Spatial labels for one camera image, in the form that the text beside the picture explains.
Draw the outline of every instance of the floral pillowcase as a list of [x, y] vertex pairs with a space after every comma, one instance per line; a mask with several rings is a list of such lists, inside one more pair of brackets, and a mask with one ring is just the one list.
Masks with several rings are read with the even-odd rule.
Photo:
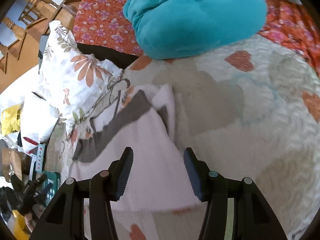
[[112, 79], [122, 70], [109, 60], [99, 61], [93, 54], [83, 55], [73, 34], [52, 21], [39, 75], [39, 94], [59, 110], [67, 133], [88, 116], [95, 103], [107, 92]]

